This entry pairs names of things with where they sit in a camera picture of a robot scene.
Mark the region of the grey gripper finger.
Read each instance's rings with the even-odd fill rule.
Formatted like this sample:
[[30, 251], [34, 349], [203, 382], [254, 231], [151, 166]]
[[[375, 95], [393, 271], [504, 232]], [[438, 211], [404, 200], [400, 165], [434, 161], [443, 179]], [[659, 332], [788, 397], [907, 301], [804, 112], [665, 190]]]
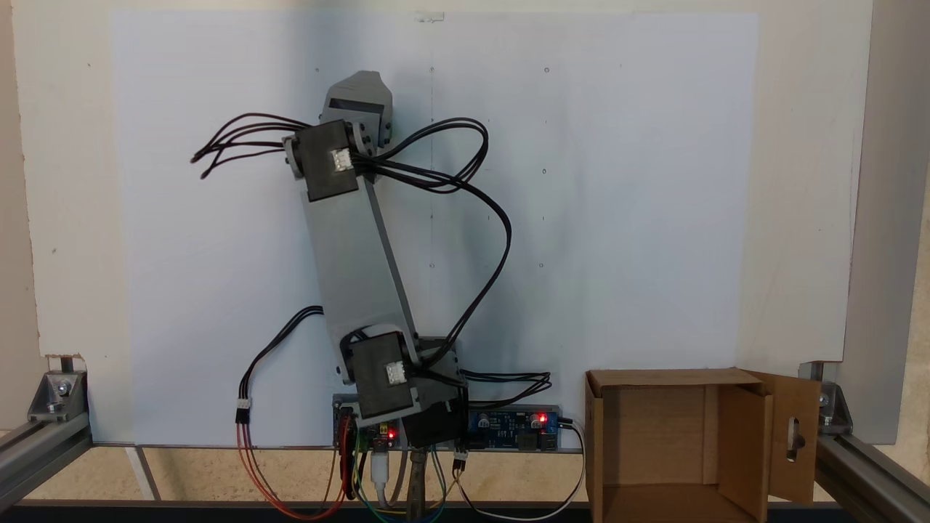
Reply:
[[392, 104], [391, 90], [377, 70], [359, 70], [329, 87], [328, 100], [349, 100], [366, 104]]

